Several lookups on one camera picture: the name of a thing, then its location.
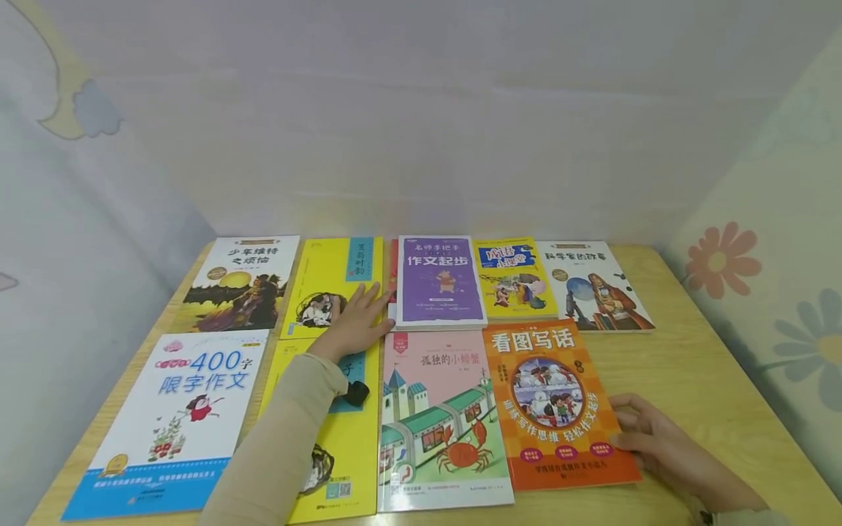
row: wall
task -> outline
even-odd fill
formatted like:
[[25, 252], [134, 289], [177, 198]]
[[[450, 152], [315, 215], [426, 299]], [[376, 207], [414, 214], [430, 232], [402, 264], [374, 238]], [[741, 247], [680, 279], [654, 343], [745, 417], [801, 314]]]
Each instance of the wall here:
[[842, 498], [840, 126], [842, 30], [664, 256]]
[[221, 234], [663, 245], [838, 0], [42, 0]]
[[0, 0], [4, 525], [29, 517], [213, 238], [40, 10], [15, 4]]

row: blue book cover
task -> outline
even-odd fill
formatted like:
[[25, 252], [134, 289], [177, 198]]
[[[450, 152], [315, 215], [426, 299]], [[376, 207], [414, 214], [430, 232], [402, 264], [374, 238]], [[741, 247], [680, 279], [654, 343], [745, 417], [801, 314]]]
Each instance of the blue book cover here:
[[268, 336], [163, 335], [61, 520], [200, 510], [237, 446]]

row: finger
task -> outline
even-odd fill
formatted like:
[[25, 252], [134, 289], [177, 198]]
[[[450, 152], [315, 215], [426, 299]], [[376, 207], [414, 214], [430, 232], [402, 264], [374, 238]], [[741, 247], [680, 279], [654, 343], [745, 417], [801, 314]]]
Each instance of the finger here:
[[617, 422], [620, 423], [620, 428], [623, 431], [639, 431], [637, 429], [637, 415], [632, 415], [630, 412], [625, 411], [617, 411], [615, 414], [617, 416]]
[[371, 305], [371, 301], [374, 300], [377, 297], [377, 292], [379, 292], [379, 291], [380, 291], [380, 282], [375, 281], [374, 284], [371, 286], [371, 288], [368, 289], [368, 292], [366, 292], [365, 295], [362, 297], [362, 300], [360, 300], [360, 305], [364, 309], [367, 308], [369, 305]]
[[383, 309], [386, 308], [387, 305], [389, 305], [389, 300], [391, 298], [392, 298], [392, 291], [387, 290], [385, 294], [383, 294], [381, 297], [377, 298], [374, 301], [374, 303], [371, 304], [371, 309], [375, 313], [382, 311]]
[[657, 407], [653, 406], [637, 393], [623, 393], [621, 395], [609, 396], [608, 402], [615, 409], [618, 407], [630, 407], [638, 412], [658, 410]]
[[617, 449], [637, 451], [639, 453], [655, 455], [658, 452], [658, 440], [651, 434], [620, 433], [609, 439]]
[[348, 307], [353, 307], [360, 301], [360, 298], [363, 297], [363, 293], [365, 292], [365, 283], [360, 283], [357, 285], [357, 290], [354, 291], [354, 295], [351, 296], [351, 299], [348, 300]]
[[643, 461], [643, 457], [639, 453], [634, 454], [634, 463], [639, 470], [646, 469], [646, 462]]
[[395, 321], [391, 318], [381, 321], [380, 323], [371, 328], [371, 339], [379, 340], [380, 338], [386, 336], [394, 327]]

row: children's book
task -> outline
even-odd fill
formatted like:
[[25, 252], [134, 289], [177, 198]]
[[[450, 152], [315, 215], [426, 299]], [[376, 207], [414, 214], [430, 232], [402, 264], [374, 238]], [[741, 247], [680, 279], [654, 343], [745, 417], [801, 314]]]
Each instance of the children's book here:
[[217, 239], [169, 331], [273, 329], [298, 240], [298, 236]]
[[268, 337], [161, 336], [61, 520], [201, 509], [234, 453]]
[[386, 335], [379, 512], [514, 503], [482, 333]]
[[[315, 340], [280, 340], [275, 348], [260, 412], [286, 366]], [[361, 381], [371, 393], [360, 407], [339, 397], [333, 401], [312, 451], [312, 470], [303, 481], [289, 524], [371, 515], [377, 505], [377, 407], [380, 343], [341, 359], [349, 382]]]
[[382, 279], [382, 237], [304, 241], [279, 338], [319, 337], [360, 283], [369, 288]]
[[538, 252], [561, 306], [580, 331], [650, 332], [655, 326], [608, 244], [539, 241]]
[[482, 332], [515, 491], [640, 481], [573, 320]]
[[388, 316], [392, 320], [397, 318], [397, 264], [399, 263], [397, 256], [397, 239], [389, 241], [389, 290], [392, 291], [392, 297], [389, 298]]
[[400, 236], [397, 331], [465, 331], [488, 324], [470, 236]]
[[474, 241], [482, 298], [489, 321], [529, 321], [558, 317], [531, 237]]

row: orange flower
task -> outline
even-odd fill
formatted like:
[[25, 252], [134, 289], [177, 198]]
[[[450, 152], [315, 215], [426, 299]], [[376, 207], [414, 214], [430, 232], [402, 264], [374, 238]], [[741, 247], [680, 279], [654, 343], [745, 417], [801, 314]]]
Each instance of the orange flower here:
[[738, 236], [737, 231], [734, 221], [725, 225], [721, 237], [719, 229], [712, 226], [705, 230], [698, 247], [690, 247], [687, 251], [690, 262], [686, 269], [691, 289], [699, 290], [704, 286], [711, 298], [719, 300], [725, 294], [722, 284], [725, 280], [737, 294], [751, 294], [749, 286], [738, 276], [756, 276], [763, 268], [760, 261], [744, 256], [757, 244], [757, 234], [747, 230]]

